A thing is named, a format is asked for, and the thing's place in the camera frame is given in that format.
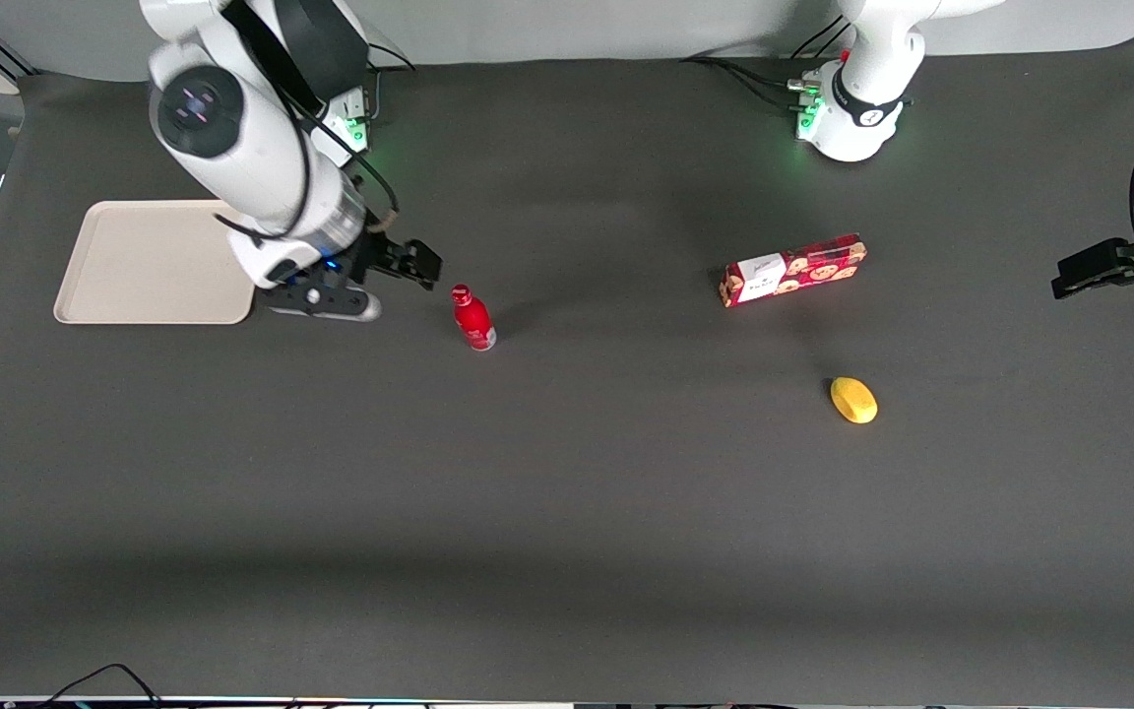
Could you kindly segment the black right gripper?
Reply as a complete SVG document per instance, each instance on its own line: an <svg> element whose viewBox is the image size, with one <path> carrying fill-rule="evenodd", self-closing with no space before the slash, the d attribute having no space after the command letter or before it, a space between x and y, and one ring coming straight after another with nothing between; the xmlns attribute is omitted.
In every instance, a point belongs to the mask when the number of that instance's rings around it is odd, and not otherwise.
<svg viewBox="0 0 1134 709"><path fill-rule="evenodd" d="M411 239L399 243L386 230L376 230L376 222L369 222L352 246L330 260L329 287L359 289L370 273L398 280L409 280L423 289L435 288L435 273L442 260L426 243Z"/></svg>

